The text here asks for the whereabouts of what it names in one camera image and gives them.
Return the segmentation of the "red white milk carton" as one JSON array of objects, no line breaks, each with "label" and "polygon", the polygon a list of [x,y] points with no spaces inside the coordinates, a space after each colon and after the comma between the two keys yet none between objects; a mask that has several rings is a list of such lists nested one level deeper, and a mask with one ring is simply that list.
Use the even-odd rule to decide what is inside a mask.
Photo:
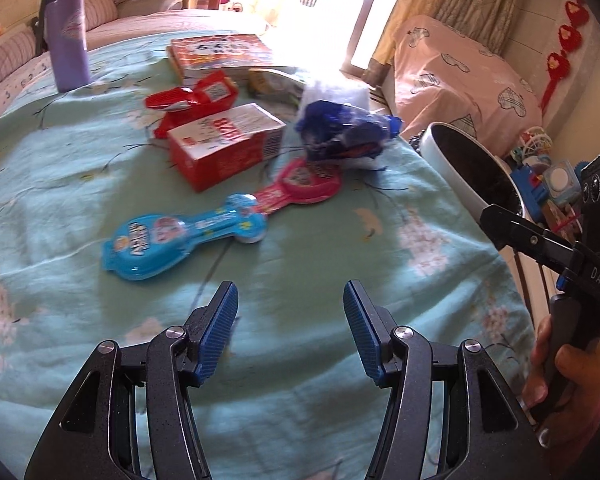
[{"label": "red white milk carton", "polygon": [[168,132],[170,157],[195,192],[279,154],[286,124],[256,103],[242,104]]}]

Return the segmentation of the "pink heart-patterned cover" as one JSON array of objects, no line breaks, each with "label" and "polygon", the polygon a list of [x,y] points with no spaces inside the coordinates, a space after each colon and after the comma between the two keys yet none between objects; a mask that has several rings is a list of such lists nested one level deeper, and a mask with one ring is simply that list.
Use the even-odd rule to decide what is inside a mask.
[{"label": "pink heart-patterned cover", "polygon": [[394,102],[409,139],[446,122],[504,157],[521,133],[542,125],[538,98],[504,58],[427,15],[394,35]]}]

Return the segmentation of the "purple thermos bottle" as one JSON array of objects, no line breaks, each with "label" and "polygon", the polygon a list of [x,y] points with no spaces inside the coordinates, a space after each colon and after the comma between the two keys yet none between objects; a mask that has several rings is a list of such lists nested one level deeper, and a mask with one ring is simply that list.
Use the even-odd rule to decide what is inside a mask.
[{"label": "purple thermos bottle", "polygon": [[50,54],[59,93],[91,82],[86,46],[84,0],[41,0],[35,22],[35,52]]}]

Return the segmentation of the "pink toothbrush package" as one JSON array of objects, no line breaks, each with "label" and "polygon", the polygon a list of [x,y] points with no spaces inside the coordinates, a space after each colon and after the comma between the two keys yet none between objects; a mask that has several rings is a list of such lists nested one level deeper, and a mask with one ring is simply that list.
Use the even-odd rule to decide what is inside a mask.
[{"label": "pink toothbrush package", "polygon": [[298,157],[283,168],[272,184],[255,192],[261,214],[274,214],[289,205],[313,205],[334,197],[341,188],[338,166]]}]

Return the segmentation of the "red foil wrapper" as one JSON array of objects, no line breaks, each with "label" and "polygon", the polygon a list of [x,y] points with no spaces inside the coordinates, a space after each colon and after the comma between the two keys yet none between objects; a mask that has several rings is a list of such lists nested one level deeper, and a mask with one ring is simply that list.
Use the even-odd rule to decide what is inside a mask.
[{"label": "red foil wrapper", "polygon": [[222,70],[217,70],[192,88],[175,87],[151,94],[145,99],[145,106],[164,113],[154,130],[154,137],[165,139],[173,128],[225,112],[234,105],[238,93],[238,85]]}]

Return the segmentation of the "pile of toys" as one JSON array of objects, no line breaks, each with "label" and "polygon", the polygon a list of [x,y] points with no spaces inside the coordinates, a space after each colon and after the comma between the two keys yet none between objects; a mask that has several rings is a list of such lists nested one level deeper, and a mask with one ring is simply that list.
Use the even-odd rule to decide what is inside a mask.
[{"label": "pile of toys", "polygon": [[554,234],[575,242],[583,234],[580,213],[581,172],[569,160],[553,162],[553,143],[541,127],[524,130],[510,152],[515,168],[510,173],[524,202],[526,216]]}]

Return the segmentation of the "light blue floral tablecloth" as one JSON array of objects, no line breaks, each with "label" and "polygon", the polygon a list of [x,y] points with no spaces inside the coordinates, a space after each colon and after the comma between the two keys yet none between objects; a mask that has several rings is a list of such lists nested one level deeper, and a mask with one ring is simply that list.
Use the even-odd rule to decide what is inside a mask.
[{"label": "light blue floral tablecloth", "polygon": [[366,377],[342,308],[358,280],[432,341],[480,341],[514,388],[532,346],[509,268],[452,190],[406,143],[352,171],[325,203],[273,214],[252,245],[218,240],[137,283],[102,268],[102,244],[141,214],[200,214],[268,185],[278,159],[196,193],[152,143],[148,94],[169,88],[167,36],[90,56],[94,80],[58,94],[44,76],[0,117],[0,460],[22,476],[96,344],[148,341],[239,290],[238,319],[212,378],[192,393],[214,478],[359,479],[386,393]]}]

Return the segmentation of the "red heart wall decoration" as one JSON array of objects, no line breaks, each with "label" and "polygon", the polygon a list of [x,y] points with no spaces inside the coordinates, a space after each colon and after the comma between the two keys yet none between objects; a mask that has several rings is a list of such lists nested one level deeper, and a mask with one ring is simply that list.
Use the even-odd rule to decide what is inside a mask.
[{"label": "red heart wall decoration", "polygon": [[558,84],[569,77],[571,72],[569,55],[582,47],[583,36],[580,29],[588,24],[591,18],[585,0],[566,0],[564,11],[567,21],[560,24],[557,29],[559,50],[550,52],[546,57],[548,83],[540,101],[542,114],[546,113]]}]

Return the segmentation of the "striped pink pillow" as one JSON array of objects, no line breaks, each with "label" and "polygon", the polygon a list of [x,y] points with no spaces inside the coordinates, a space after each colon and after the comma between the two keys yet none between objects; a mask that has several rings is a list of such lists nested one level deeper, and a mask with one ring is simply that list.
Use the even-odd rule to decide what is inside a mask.
[{"label": "striped pink pillow", "polygon": [[35,36],[27,25],[0,37],[0,83],[35,57]]},{"label": "striped pink pillow", "polygon": [[85,29],[90,30],[118,18],[114,0],[84,0]]}]

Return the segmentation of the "sofa with floral cover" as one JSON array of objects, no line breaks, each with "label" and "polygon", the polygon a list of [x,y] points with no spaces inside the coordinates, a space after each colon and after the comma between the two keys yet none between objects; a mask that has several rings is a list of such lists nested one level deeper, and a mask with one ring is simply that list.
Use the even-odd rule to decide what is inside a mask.
[{"label": "sofa with floral cover", "polygon": [[[88,50],[164,32],[225,30],[262,35],[263,18],[246,12],[184,9],[182,0],[84,0],[84,11],[69,22],[69,35],[84,35]],[[50,56],[35,52],[31,22],[9,30],[0,23],[0,116],[27,86],[50,71]]]}]

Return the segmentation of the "white black trash bin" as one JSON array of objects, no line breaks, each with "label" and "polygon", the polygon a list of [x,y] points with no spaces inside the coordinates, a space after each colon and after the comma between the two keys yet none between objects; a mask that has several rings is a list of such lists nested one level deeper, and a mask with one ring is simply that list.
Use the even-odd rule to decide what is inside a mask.
[{"label": "white black trash bin", "polygon": [[491,205],[524,216],[524,201],[508,170],[460,128],[432,122],[420,139],[419,153],[452,188],[475,222]]}]

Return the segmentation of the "green apple juice pouch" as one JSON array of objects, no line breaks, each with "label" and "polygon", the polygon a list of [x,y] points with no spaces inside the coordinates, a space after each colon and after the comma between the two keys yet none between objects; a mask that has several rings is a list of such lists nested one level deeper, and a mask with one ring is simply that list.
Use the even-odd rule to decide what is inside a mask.
[{"label": "green apple juice pouch", "polygon": [[306,83],[293,74],[272,68],[250,68],[247,88],[250,96],[298,106]]}]

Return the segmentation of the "blue toothbrush package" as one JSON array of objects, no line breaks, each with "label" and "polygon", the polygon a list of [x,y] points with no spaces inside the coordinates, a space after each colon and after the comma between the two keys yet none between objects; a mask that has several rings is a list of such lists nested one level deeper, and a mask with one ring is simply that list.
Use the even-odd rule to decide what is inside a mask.
[{"label": "blue toothbrush package", "polygon": [[201,214],[143,214],[119,226],[102,244],[102,268],[125,281],[149,280],[172,269],[203,244],[232,238],[263,240],[268,219],[251,194],[232,194]]}]

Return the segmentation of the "blue plastic wrapper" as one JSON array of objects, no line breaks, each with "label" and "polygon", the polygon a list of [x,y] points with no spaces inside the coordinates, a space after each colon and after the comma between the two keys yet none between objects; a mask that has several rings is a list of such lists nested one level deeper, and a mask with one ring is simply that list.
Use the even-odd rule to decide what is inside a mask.
[{"label": "blue plastic wrapper", "polygon": [[318,100],[294,126],[312,162],[377,158],[402,128],[402,119],[350,104]]}]

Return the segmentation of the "stack of children's books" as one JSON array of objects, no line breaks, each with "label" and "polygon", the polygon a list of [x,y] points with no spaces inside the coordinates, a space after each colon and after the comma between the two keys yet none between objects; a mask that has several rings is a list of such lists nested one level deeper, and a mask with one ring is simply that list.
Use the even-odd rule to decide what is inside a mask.
[{"label": "stack of children's books", "polygon": [[272,50],[255,34],[216,34],[172,39],[168,55],[186,86],[217,70],[245,81],[248,70],[270,68],[293,74],[297,65],[289,55]]}]

